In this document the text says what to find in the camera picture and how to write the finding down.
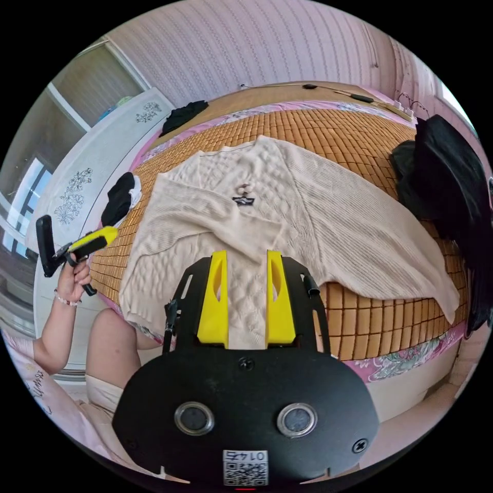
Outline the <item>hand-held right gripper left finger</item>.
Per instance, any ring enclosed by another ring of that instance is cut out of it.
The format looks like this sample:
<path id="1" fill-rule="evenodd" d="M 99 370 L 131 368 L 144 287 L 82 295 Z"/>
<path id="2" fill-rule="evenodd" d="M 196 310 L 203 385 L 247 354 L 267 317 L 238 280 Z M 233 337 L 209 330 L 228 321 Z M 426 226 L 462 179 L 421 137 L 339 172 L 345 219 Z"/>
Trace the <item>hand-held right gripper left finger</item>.
<path id="1" fill-rule="evenodd" d="M 227 346 L 229 344 L 227 251 L 214 252 L 208 260 L 210 265 L 197 338 L 203 345 Z"/>

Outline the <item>person's left hand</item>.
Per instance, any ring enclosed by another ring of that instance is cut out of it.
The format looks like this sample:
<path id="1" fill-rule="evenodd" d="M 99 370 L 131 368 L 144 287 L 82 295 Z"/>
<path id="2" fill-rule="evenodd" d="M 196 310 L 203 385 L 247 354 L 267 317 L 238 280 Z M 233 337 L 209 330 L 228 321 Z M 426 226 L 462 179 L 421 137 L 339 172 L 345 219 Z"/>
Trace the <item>person's left hand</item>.
<path id="1" fill-rule="evenodd" d="M 56 299 L 71 307 L 79 305 L 85 287 L 90 281 L 90 267 L 87 260 L 77 260 L 74 253 L 68 253 L 55 290 Z"/>

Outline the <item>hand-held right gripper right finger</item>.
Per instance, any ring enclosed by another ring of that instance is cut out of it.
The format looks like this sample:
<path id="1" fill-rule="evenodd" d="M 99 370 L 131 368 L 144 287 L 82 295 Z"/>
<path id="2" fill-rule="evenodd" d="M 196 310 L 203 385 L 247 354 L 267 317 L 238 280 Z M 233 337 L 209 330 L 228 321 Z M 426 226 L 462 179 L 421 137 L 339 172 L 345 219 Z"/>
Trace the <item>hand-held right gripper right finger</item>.
<path id="1" fill-rule="evenodd" d="M 290 346 L 296 337 L 288 281 L 279 251 L 267 251 L 266 345 Z"/>

